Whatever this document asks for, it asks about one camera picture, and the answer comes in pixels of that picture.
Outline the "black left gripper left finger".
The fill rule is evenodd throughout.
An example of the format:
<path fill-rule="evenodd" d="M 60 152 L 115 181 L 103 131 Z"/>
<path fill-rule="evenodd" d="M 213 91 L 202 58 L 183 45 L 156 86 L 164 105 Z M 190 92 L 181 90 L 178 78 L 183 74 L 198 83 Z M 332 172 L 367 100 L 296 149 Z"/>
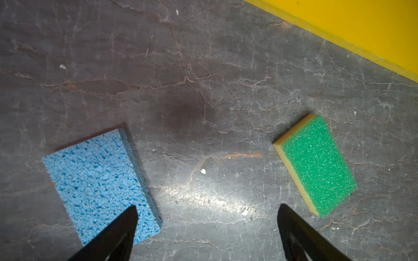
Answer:
<path fill-rule="evenodd" d="M 91 242 L 74 254 L 71 261 L 128 261 L 138 224 L 136 206 L 122 212 Z"/>

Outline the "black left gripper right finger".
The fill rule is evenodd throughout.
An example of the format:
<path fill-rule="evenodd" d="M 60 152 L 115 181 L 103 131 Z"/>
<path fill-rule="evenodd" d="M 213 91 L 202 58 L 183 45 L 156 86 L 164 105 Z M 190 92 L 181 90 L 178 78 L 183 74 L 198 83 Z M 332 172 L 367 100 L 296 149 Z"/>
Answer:
<path fill-rule="evenodd" d="M 348 261 L 349 258 L 323 238 L 287 204 L 281 204 L 277 223 L 288 261 Z"/>

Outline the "blue cellulose sponge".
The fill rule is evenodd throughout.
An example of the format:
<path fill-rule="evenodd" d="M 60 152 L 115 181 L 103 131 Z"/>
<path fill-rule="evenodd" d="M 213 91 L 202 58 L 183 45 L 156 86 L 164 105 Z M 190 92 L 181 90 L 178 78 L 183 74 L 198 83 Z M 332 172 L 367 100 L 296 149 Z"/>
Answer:
<path fill-rule="evenodd" d="M 46 155 L 42 162 L 82 245 L 130 206 L 138 213 L 134 244 L 161 232 L 163 221 L 123 129 Z"/>

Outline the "green scourer yellow sponge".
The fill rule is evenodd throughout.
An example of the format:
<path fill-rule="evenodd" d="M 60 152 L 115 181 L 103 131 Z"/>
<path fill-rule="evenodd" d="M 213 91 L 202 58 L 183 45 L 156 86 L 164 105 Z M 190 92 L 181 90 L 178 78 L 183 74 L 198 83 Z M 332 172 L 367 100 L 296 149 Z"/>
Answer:
<path fill-rule="evenodd" d="M 312 214 L 326 218 L 357 189 L 357 182 L 321 115 L 307 115 L 273 147 Z"/>

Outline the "yellow shelf with coloured boards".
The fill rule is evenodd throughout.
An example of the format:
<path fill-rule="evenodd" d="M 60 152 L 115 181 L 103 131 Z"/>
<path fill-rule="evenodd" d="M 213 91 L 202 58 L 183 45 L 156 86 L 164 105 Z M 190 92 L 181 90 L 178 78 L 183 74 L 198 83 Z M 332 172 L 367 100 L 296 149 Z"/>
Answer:
<path fill-rule="evenodd" d="M 417 1 L 250 1 L 250 4 L 413 81 Z"/>

